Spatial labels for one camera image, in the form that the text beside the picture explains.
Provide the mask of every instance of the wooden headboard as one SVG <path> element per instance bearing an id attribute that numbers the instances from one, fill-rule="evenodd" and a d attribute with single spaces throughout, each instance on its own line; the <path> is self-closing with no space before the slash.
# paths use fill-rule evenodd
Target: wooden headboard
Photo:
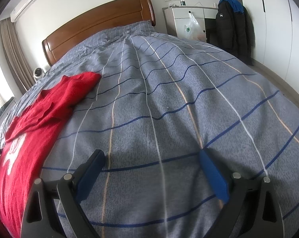
<path id="1" fill-rule="evenodd" d="M 52 66 L 72 47 L 93 34 L 142 20 L 150 20 L 153 26 L 156 24 L 150 0 L 114 0 L 61 26 L 42 42 L 42 48 L 49 65 Z"/>

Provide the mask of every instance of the stripe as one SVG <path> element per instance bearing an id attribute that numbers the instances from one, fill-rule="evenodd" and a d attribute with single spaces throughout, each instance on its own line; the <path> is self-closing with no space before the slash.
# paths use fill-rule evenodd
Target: stripe
<path id="1" fill-rule="evenodd" d="M 122 46 L 121 71 L 122 71 L 122 61 L 123 61 L 123 47 L 124 47 L 124 43 L 123 43 L 123 46 Z M 120 74 L 120 76 L 117 80 L 117 82 L 119 84 L 120 84 L 121 76 L 122 76 L 122 73 Z M 117 99 L 117 97 L 120 95 L 120 91 L 121 90 L 120 90 L 120 86 L 119 86 L 119 91 L 118 91 L 117 96 L 116 96 L 115 99 Z M 112 114 L 111 114 L 111 116 L 112 116 L 112 128 L 114 127 L 114 106 L 115 106 L 115 102 L 113 103 Z M 109 138 L 109 151 L 108 151 L 108 156 L 107 156 L 108 169 L 111 168 L 112 135 L 113 135 L 113 129 L 111 129 L 110 138 Z M 107 189 L 108 189 L 109 179 L 110 179 L 110 173 L 107 174 L 107 178 L 106 178 L 105 185 L 104 185 L 104 191 L 103 191 L 103 207 L 102 207 L 102 216 L 101 216 L 102 222 L 104 222 L 104 217 L 105 217 L 105 206 L 106 206 Z M 104 228 L 102 228 L 102 238 L 105 238 Z"/>
<path id="2" fill-rule="evenodd" d="M 163 57 L 164 57 L 165 55 L 167 55 L 173 48 L 174 48 L 174 47 L 172 47 L 166 54 L 164 54 Z M 218 51 L 218 52 L 209 52 L 209 53 L 217 54 L 217 53 L 220 53 L 220 52 L 222 52 L 222 51 Z M 198 52 L 198 53 L 193 53 L 193 54 L 188 54 L 188 55 L 197 55 L 197 54 L 201 54 L 201 53 L 204 53 L 204 52 Z M 172 63 L 171 66 L 174 65 L 176 59 L 177 59 L 178 56 L 180 56 L 180 55 L 184 55 L 184 54 L 178 54 L 178 55 L 176 56 L 176 58 L 175 58 L 175 60 L 174 60 L 174 62 Z M 148 62 L 158 62 L 158 61 L 159 61 L 159 60 L 157 60 L 157 61 L 146 61 L 146 62 L 142 63 L 141 66 L 142 66 L 143 64 L 145 64 L 145 63 L 148 63 Z M 126 71 L 128 68 L 132 67 L 132 66 L 133 66 L 135 69 L 139 69 L 138 67 L 136 67 L 136 66 L 134 66 L 134 65 L 130 65 L 130 66 L 128 66 L 125 70 L 123 70 L 122 73 L 123 73 L 124 71 Z M 150 73 L 151 73 L 152 71 L 156 71 L 156 70 L 164 70 L 164 69 L 165 69 L 165 68 L 158 68 L 158 69 L 153 69 L 153 70 L 151 70 L 145 79 L 148 78 L 148 76 L 150 75 Z M 105 78 L 112 77 L 112 76 L 117 75 L 117 74 L 120 74 L 120 72 L 113 73 L 113 74 L 108 75 L 108 76 L 105 76 L 105 77 L 103 77 L 103 78 L 105 79 Z"/>
<path id="3" fill-rule="evenodd" d="M 131 38 L 131 41 L 132 41 L 133 47 L 135 48 L 134 41 L 133 41 L 132 38 Z M 163 163 L 162 163 L 161 153 L 160 153 L 159 146 L 158 146 L 157 135 L 156 135 L 155 125 L 154 125 L 154 121 L 153 121 L 153 117 L 152 117 L 152 112 L 151 112 L 151 110 L 149 108 L 149 105 L 148 105 L 147 85 L 146 85 L 146 81 L 145 81 L 145 77 L 144 77 L 144 74 L 142 72 L 142 69 L 140 68 L 139 57 L 138 57 L 138 53 L 136 51 L 136 48 L 135 48 L 135 52 L 136 52 L 136 56 L 137 56 L 137 60 L 138 60 L 138 64 L 139 64 L 139 70 L 140 70 L 140 72 L 141 72 L 141 74 L 143 76 L 143 79 L 144 79 L 144 85 L 145 85 L 145 90 L 146 90 L 146 105 L 147 105 L 147 108 L 148 108 L 148 111 L 149 111 L 149 114 L 150 114 L 150 118 L 151 118 L 151 122 L 152 122 L 152 127 L 153 127 L 153 132 L 154 132 L 154 138 L 155 138 L 155 145 L 156 145 L 156 151 L 157 151 L 157 155 L 158 155 L 158 159 L 159 159 L 159 166 L 160 166 L 160 170 L 161 170 L 161 174 L 162 174 L 162 190 L 163 190 L 163 204 L 164 204 L 164 216 L 165 216 L 164 223 L 165 223 L 166 237 L 168 237 L 168 225 L 167 225 L 168 214 L 167 214 L 167 201 L 166 201 L 166 181 L 165 181 L 166 178 L 165 178 L 165 171 L 164 171 L 164 167 L 163 167 Z"/>
<path id="4" fill-rule="evenodd" d="M 179 40 L 179 41 L 181 41 L 181 42 L 183 42 L 183 43 L 185 43 L 185 44 L 188 44 L 188 43 L 186 43 L 186 42 L 184 42 L 184 41 L 182 41 L 182 40 L 180 40 L 180 39 L 178 39 L 178 38 L 175 38 L 175 37 L 173 37 L 173 36 L 170 36 L 170 37 L 172 37 L 172 38 L 174 38 L 174 39 L 176 39 L 176 40 Z M 228 63 L 226 63 L 226 62 L 224 62 L 224 61 L 222 61 L 222 62 L 223 62 L 224 64 L 226 64 L 227 66 L 231 67 L 232 69 L 234 69 L 235 71 L 241 73 L 238 69 L 234 68 L 233 66 L 229 65 Z M 263 92 L 264 96 L 266 97 L 266 94 L 265 94 L 263 88 L 262 88 L 258 83 L 253 82 L 253 81 L 250 81 L 250 80 L 247 79 L 245 76 L 244 76 L 244 78 L 245 78 L 245 80 L 247 80 L 247 81 L 249 81 L 249 82 L 255 84 L 257 87 L 259 87 L 260 90 Z M 279 120 L 279 122 L 280 122 L 280 123 L 283 125 L 283 127 L 284 127 L 284 128 L 285 128 L 285 129 L 292 135 L 293 133 L 292 133 L 291 130 L 288 128 L 288 126 L 282 121 L 282 119 L 278 116 L 278 114 L 276 113 L 276 111 L 275 111 L 275 109 L 273 108 L 272 104 L 271 104 L 270 102 L 268 102 L 268 104 L 269 104 L 269 106 L 271 107 L 271 109 L 273 110 L 273 112 L 275 113 L 275 115 L 276 115 L 277 119 Z M 294 137 L 294 139 L 295 139 L 295 140 L 297 141 L 297 143 L 299 144 L 299 139 L 296 138 L 296 137 Z"/>
<path id="5" fill-rule="evenodd" d="M 227 60 L 224 60 L 224 61 L 230 61 L 230 60 L 232 60 L 232 59 L 236 59 L 236 58 L 233 57 L 233 58 L 230 58 L 230 59 L 227 59 Z M 209 64 L 209 63 L 213 63 L 213 62 L 218 62 L 218 61 L 219 61 L 219 60 L 211 61 L 211 62 L 205 62 L 205 63 L 202 63 L 202 64 L 198 64 L 198 66 L 202 66 L 202 65 L 205 65 L 205 64 Z M 188 69 L 189 69 L 190 67 L 192 67 L 192 66 L 196 66 L 196 64 L 189 65 L 189 66 L 187 67 L 186 71 L 185 71 L 185 75 L 186 75 Z M 151 70 L 151 71 L 154 71 L 154 70 L 162 70 L 162 69 L 165 69 L 165 68 L 153 69 L 153 70 Z M 128 79 L 124 80 L 123 82 L 121 82 L 121 83 L 119 83 L 119 84 L 116 84 L 116 85 L 113 86 L 112 88 L 107 89 L 106 91 L 103 91 L 103 92 L 99 93 L 98 95 L 104 94 L 104 93 L 106 93 L 106 92 L 108 92 L 108 91 L 110 91 L 110 90 L 116 88 L 117 86 L 119 86 L 119 85 L 125 83 L 125 82 L 128 81 L 128 80 L 134 80 L 134 79 L 136 79 L 136 78 L 128 78 Z M 155 87 L 154 91 L 157 89 L 157 87 L 158 87 L 159 85 L 162 85 L 162 84 L 169 84 L 169 83 L 174 83 L 174 82 L 160 83 L 160 84 L 158 84 L 158 85 Z M 85 99 L 94 99 L 94 98 L 95 98 L 95 97 L 86 97 Z"/>
<path id="6" fill-rule="evenodd" d="M 151 55 L 145 55 L 145 56 L 152 56 L 152 55 L 156 52 L 156 50 L 157 50 L 158 48 L 160 48 L 162 45 L 164 45 L 164 44 L 166 44 L 166 43 L 168 43 L 168 42 L 165 42 L 165 43 L 160 44 L 160 45 L 155 49 L 155 51 L 154 51 Z M 148 45 L 148 47 L 146 48 L 146 50 L 149 49 L 150 46 L 151 46 L 152 44 L 153 44 L 153 42 L 150 43 L 150 44 Z"/>
<path id="7" fill-rule="evenodd" d="M 287 214 L 283 216 L 283 219 L 286 219 L 290 216 L 291 213 L 293 213 L 297 208 L 299 207 L 299 202 L 296 204 L 296 206 L 293 207 L 291 211 L 289 211 Z"/>
<path id="8" fill-rule="evenodd" d="M 187 58 L 190 59 L 191 61 L 193 61 L 193 62 L 198 66 L 198 64 L 196 63 L 195 60 L 189 58 L 188 56 L 187 56 Z M 225 95 L 224 95 L 224 94 L 223 94 L 223 93 L 222 93 L 222 92 L 215 86 L 215 84 L 211 81 L 211 79 L 210 79 L 209 76 L 205 73 L 205 71 L 204 71 L 200 66 L 199 66 L 199 68 L 201 69 L 201 71 L 203 72 L 203 74 L 208 78 L 208 80 L 211 82 L 211 84 L 216 88 L 216 90 L 218 91 L 218 93 L 224 98 L 224 100 L 230 105 L 230 107 L 232 108 L 232 110 L 233 110 L 233 111 L 236 113 L 236 115 L 238 116 L 238 118 L 239 118 L 239 120 L 240 120 L 240 122 L 241 122 L 241 124 L 242 124 L 242 126 L 243 126 L 243 128 L 244 128 L 244 130 L 245 130 L 245 132 L 247 133 L 247 135 L 248 135 L 249 138 L 251 139 L 252 144 L 253 144 L 253 146 L 254 146 L 254 148 L 255 148 L 255 150 L 256 150 L 256 152 L 257 152 L 257 154 L 258 154 L 258 156 L 259 156 L 259 158 L 260 158 L 260 160 L 261 160 L 261 163 L 262 163 L 264 172 L 265 172 L 266 176 L 268 176 L 267 171 L 266 171 L 266 169 L 265 169 L 265 165 L 264 165 L 262 156 L 261 156 L 261 154 L 260 154 L 260 152 L 259 152 L 259 150 L 258 150 L 258 148 L 257 148 L 257 146 L 256 146 L 256 144 L 255 144 L 255 142 L 254 142 L 254 139 L 253 139 L 252 135 L 251 135 L 250 132 L 248 131 L 248 129 L 247 129 L 247 127 L 245 126 L 244 122 L 242 121 L 240 114 L 239 114 L 238 111 L 234 108 L 234 106 L 230 103 L 230 101 L 225 97 Z"/>
<path id="9" fill-rule="evenodd" d="M 247 114 L 245 114 L 242 117 L 242 120 L 246 119 L 248 116 L 250 116 L 260 105 L 264 104 L 266 101 L 268 101 L 269 99 L 271 99 L 272 97 L 274 97 L 279 91 L 276 91 L 274 94 L 270 95 L 269 97 L 263 99 L 261 102 L 259 102 L 255 107 L 253 107 Z M 229 132 L 230 130 L 232 130 L 235 126 L 237 126 L 240 123 L 240 121 L 236 121 L 234 124 L 232 124 L 230 127 L 228 127 L 226 130 L 224 130 L 223 132 L 221 132 L 220 134 L 218 134 L 217 136 L 215 136 L 211 141 L 209 141 L 204 148 L 209 147 L 212 143 L 214 143 L 215 141 L 217 141 L 220 137 L 222 137 L 223 135 L 225 135 L 227 132 Z M 190 153 L 190 154 L 186 154 L 186 155 L 182 155 L 182 156 L 178 156 L 178 157 L 172 157 L 172 158 L 168 158 L 168 159 L 163 159 L 162 162 L 163 163 L 167 163 L 167 162 L 171 162 L 174 160 L 179 160 L 179 159 L 183 159 L 183 158 L 187 158 L 187 157 L 191 157 L 191 156 L 196 156 L 198 153 Z M 133 170 L 133 169 L 138 169 L 138 168 L 144 168 L 144 167 L 149 167 L 149 166 L 153 166 L 153 165 L 157 165 L 159 164 L 158 161 L 156 162 L 152 162 L 152 163 L 148 163 L 148 164 L 143 164 L 143 165 L 138 165 L 138 166 L 132 166 L 132 167 L 124 167 L 124 168 L 114 168 L 114 169 L 108 169 L 108 170 L 102 170 L 101 172 L 118 172 L 118 171 L 126 171 L 126 170 Z M 63 171 L 63 168 L 52 168 L 52 167 L 43 167 L 43 169 L 50 169 L 50 170 L 60 170 Z"/>
<path id="10" fill-rule="evenodd" d="M 190 210 L 188 210 L 184 213 L 181 213 L 179 215 L 175 215 L 175 216 L 171 216 L 171 217 L 167 218 L 167 221 L 169 222 L 169 221 L 173 221 L 173 220 L 176 220 L 178 218 L 182 218 L 184 216 L 187 216 L 190 213 L 192 213 L 193 211 L 197 210 L 204 203 L 208 202 L 209 200 L 211 200 L 213 198 L 215 198 L 214 194 L 207 197 L 206 199 L 202 200 L 198 205 L 191 208 Z M 66 218 L 66 215 L 64 215 L 64 214 L 59 214 L 58 213 L 58 216 L 60 216 L 62 218 Z M 153 220 L 153 221 L 138 223 L 138 224 L 110 224 L 110 223 L 99 223 L 99 222 L 95 222 L 95 221 L 89 221 L 89 222 L 94 226 L 116 227 L 116 228 L 135 228 L 135 227 L 143 227 L 143 226 L 149 226 L 149 225 L 153 225 L 153 224 L 163 223 L 164 219 L 158 219 L 158 220 Z"/>
<path id="11" fill-rule="evenodd" d="M 150 48 L 153 50 L 153 53 L 151 54 L 151 55 L 153 55 L 153 54 L 156 54 L 156 50 L 157 49 L 153 49 L 152 48 L 152 46 L 151 45 L 149 45 L 150 46 Z M 174 47 L 172 47 L 172 48 L 170 48 L 169 49 L 169 51 L 167 52 L 167 53 L 165 53 L 160 59 L 158 59 L 158 60 L 156 60 L 156 61 L 146 61 L 146 62 L 144 62 L 144 63 L 142 63 L 140 66 L 142 66 L 143 64 L 145 64 L 145 63 L 148 63 L 148 62 L 158 62 L 158 61 L 160 61 L 161 59 L 163 59 L 166 55 L 168 55 L 168 53 L 173 49 L 173 48 L 175 48 L 176 46 L 174 46 Z"/>
<path id="12" fill-rule="evenodd" d="M 161 58 L 159 58 L 159 56 L 158 56 L 158 54 L 157 54 L 156 52 L 155 52 L 155 54 L 156 54 L 157 58 L 159 59 L 159 61 L 161 62 L 161 64 L 162 64 L 162 65 L 164 66 L 164 68 L 166 69 L 166 71 L 167 71 L 168 75 L 170 76 L 171 80 L 175 83 L 175 85 L 176 85 L 176 87 L 177 87 L 179 93 L 181 94 L 182 98 L 184 99 L 185 104 L 187 104 L 186 107 L 187 107 L 187 110 L 188 110 L 188 113 L 189 113 L 191 122 L 192 122 L 192 124 L 193 124 L 194 130 L 195 130 L 195 132 L 196 132 L 197 140 L 198 140 L 199 146 L 200 146 L 200 148 L 202 149 L 202 140 L 201 140 L 201 136 L 200 136 L 200 133 L 199 133 L 197 124 L 196 124 L 196 120 L 195 120 L 195 118 L 193 117 L 193 114 L 192 114 L 192 112 L 191 112 L 190 106 L 189 106 L 189 104 L 188 104 L 187 98 L 186 98 L 185 94 L 183 93 L 182 89 L 180 88 L 180 86 L 177 84 L 178 81 L 175 81 L 175 80 L 174 80 L 173 76 L 170 74 L 169 70 L 166 68 L 165 63 L 162 61 Z"/>
<path id="13" fill-rule="evenodd" d="M 110 60 L 110 58 L 111 58 L 111 55 L 113 54 L 114 51 L 115 51 L 115 49 L 113 49 L 112 53 L 110 54 L 110 56 L 109 56 L 109 58 L 108 58 L 107 63 L 103 66 L 102 75 L 103 75 L 103 72 L 104 72 L 104 68 L 107 66 L 107 64 L 108 64 L 108 62 L 109 62 L 109 60 Z M 100 87 L 100 85 L 101 85 L 101 81 L 102 81 L 102 76 L 101 76 L 101 79 L 100 79 L 99 84 L 98 84 L 98 89 L 97 89 L 97 92 L 96 92 L 97 94 L 98 94 L 99 87 Z M 75 152 L 75 145 L 76 145 L 76 143 L 77 143 L 78 132 L 80 131 L 81 126 L 82 126 L 82 124 L 83 124 L 83 122 L 84 122 L 84 120 L 85 120 L 85 118 L 86 118 L 86 116 L 87 116 L 89 110 L 91 109 L 93 103 L 94 103 L 94 101 L 91 103 L 90 108 L 89 108 L 89 109 L 87 110 L 87 112 L 85 113 L 85 115 L 84 115 L 84 117 L 83 117 L 83 119 L 82 119 L 82 121 L 81 121 L 81 123 L 80 123 L 80 125 L 79 125 L 79 127 L 78 127 L 77 133 L 75 134 L 74 145 L 73 145 L 73 151 L 72 151 L 72 158 L 71 158 L 71 162 L 70 162 L 70 164 L 69 164 L 69 167 L 68 167 L 68 169 L 67 169 L 67 173 L 69 172 L 69 169 L 70 169 L 70 167 L 71 167 L 71 165 L 72 165 L 72 163 L 73 163 L 73 160 L 74 160 L 74 152 Z"/>
<path id="14" fill-rule="evenodd" d="M 282 149 L 276 154 L 276 156 L 266 165 L 266 168 L 269 168 L 272 163 L 275 162 L 275 160 L 283 153 L 283 151 L 286 149 L 288 144 L 292 141 L 293 137 L 295 137 L 296 133 L 299 131 L 299 125 L 295 132 L 292 134 L 292 136 L 288 139 L 288 141 L 285 143 L 285 145 L 282 147 Z M 253 176 L 251 179 L 255 179 L 259 177 L 263 173 L 263 170 L 259 171 L 255 176 Z"/>
<path id="15" fill-rule="evenodd" d="M 234 75 L 233 77 L 229 78 L 228 80 L 226 80 L 225 82 L 223 82 L 222 84 L 220 84 L 220 85 L 217 86 L 217 87 L 221 87 L 221 86 L 223 86 L 224 84 L 226 84 L 227 82 L 229 82 L 230 80 L 232 80 L 233 78 L 235 78 L 235 77 L 237 77 L 237 76 L 240 76 L 240 75 L 253 76 L 253 75 L 256 75 L 256 74 L 257 74 L 257 73 L 255 73 L 255 74 L 247 74 L 247 73 L 236 74 L 236 75 Z M 206 89 L 203 89 L 202 91 L 200 91 L 200 93 L 202 93 L 202 92 L 204 92 L 204 91 L 206 91 L 206 90 L 214 90 L 214 89 L 215 89 L 214 87 L 206 88 Z M 139 93 L 129 92 L 129 93 L 123 95 L 123 96 L 118 97 L 117 99 L 120 99 L 120 98 L 122 98 L 122 97 L 125 97 L 125 96 L 127 96 L 127 95 L 131 95 L 131 94 L 138 95 L 138 94 L 146 94 L 146 93 L 145 93 L 145 92 L 139 92 Z M 115 100 L 113 100 L 112 102 L 110 102 L 110 103 L 108 103 L 108 104 L 106 104 L 106 105 L 103 105 L 103 106 L 94 107 L 94 108 L 90 109 L 90 111 L 91 111 L 91 110 L 98 109 L 98 108 L 106 107 L 106 106 L 112 104 L 114 101 L 115 101 Z M 86 110 L 86 109 L 80 109 L 80 110 L 75 110 L 74 112 L 80 112 L 80 111 L 85 111 L 85 110 Z"/>
<path id="16" fill-rule="evenodd" d="M 207 49 L 209 49 L 209 48 L 214 48 L 214 47 L 209 47 L 209 48 L 205 48 L 205 49 L 196 49 L 196 48 L 189 48 L 189 47 L 185 47 L 185 46 L 180 46 L 179 45 L 179 47 L 183 47 L 183 48 L 186 48 L 186 49 L 189 49 L 189 50 L 207 50 Z M 216 53 L 219 53 L 219 52 L 223 52 L 223 50 L 220 50 L 220 51 L 218 51 L 218 52 L 209 52 L 209 53 L 214 53 L 214 54 L 216 54 Z"/>
<path id="17" fill-rule="evenodd" d="M 159 41 L 159 40 L 157 40 L 157 39 L 155 39 L 155 38 L 154 38 L 154 41 L 153 41 L 153 42 L 151 42 L 151 44 L 155 43 L 156 41 Z M 140 47 L 141 47 L 142 45 L 144 45 L 144 44 L 146 44 L 146 43 L 145 43 L 145 42 L 144 42 L 144 43 L 142 43 L 142 44 L 139 46 L 139 48 L 138 48 L 137 50 L 139 50 L 139 49 L 140 49 Z"/>
<path id="18" fill-rule="evenodd" d="M 132 122 L 134 122 L 134 121 L 137 121 L 137 120 L 139 120 L 139 119 L 142 119 L 142 118 L 150 118 L 150 116 L 148 116 L 148 115 L 145 115 L 145 116 L 139 116 L 139 117 L 137 117 L 137 118 L 134 118 L 134 119 L 131 120 L 131 121 L 128 121 L 128 122 L 123 123 L 123 124 L 121 124 L 121 125 L 115 126 L 115 127 L 113 127 L 113 129 L 121 128 L 121 127 L 123 127 L 123 126 L 125 126 L 125 125 L 128 125 L 128 124 L 130 124 L 130 123 L 132 123 Z M 82 133 L 82 132 L 96 132 L 96 133 L 100 133 L 100 132 L 105 132 L 105 131 L 108 131 L 108 130 L 111 130 L 111 129 L 112 129 L 112 128 L 107 128 L 107 129 L 99 130 L 99 131 L 97 131 L 97 130 L 86 130 L 86 131 L 80 131 L 79 133 Z M 73 132 L 73 133 L 71 133 L 71 134 L 69 134 L 69 135 L 67 135 L 67 136 L 60 137 L 60 138 L 58 138 L 57 140 L 64 139 L 64 138 L 68 138 L 68 137 L 70 137 L 70 136 L 72 136 L 72 135 L 74 135 L 74 134 L 75 134 L 75 132 Z"/>
<path id="19" fill-rule="evenodd" d="M 132 60 L 135 60 L 136 61 L 136 59 L 134 59 L 134 58 L 125 58 L 123 61 L 126 61 L 126 60 L 128 60 L 128 59 L 132 59 Z M 115 67 L 118 67 L 118 66 L 120 66 L 120 64 L 119 65 L 116 65 L 116 66 L 109 66 L 109 67 L 107 67 L 107 68 L 115 68 Z"/>

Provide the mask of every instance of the blue towel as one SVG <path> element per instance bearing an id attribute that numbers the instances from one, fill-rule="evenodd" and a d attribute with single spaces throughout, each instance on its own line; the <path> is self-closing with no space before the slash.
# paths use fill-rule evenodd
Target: blue towel
<path id="1" fill-rule="evenodd" d="M 219 5 L 220 3 L 222 3 L 223 1 L 227 1 L 232 9 L 233 9 L 233 12 L 241 12 L 241 13 L 244 13 L 244 10 L 243 10 L 243 5 L 238 1 L 238 0 L 220 0 L 219 1 Z"/>

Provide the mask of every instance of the red garment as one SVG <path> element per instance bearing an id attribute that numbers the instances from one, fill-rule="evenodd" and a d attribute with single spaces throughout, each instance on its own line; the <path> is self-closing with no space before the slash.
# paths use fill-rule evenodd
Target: red garment
<path id="1" fill-rule="evenodd" d="M 55 87 L 42 90 L 34 104 L 9 126 L 0 156 L 0 218 L 13 237 L 20 237 L 27 197 L 44 160 L 73 107 L 100 78 L 100 74 L 92 72 L 63 76 Z"/>

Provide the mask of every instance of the floor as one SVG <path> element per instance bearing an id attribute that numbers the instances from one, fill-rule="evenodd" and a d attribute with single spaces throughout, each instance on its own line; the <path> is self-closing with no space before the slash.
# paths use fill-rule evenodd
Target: floor
<path id="1" fill-rule="evenodd" d="M 251 66 L 253 70 L 267 78 L 274 86 L 276 86 L 285 97 L 293 102 L 299 108 L 299 95 L 290 87 L 282 78 L 277 76 L 274 72 L 266 68 L 264 65 L 257 61 L 253 61 L 254 66 Z"/>

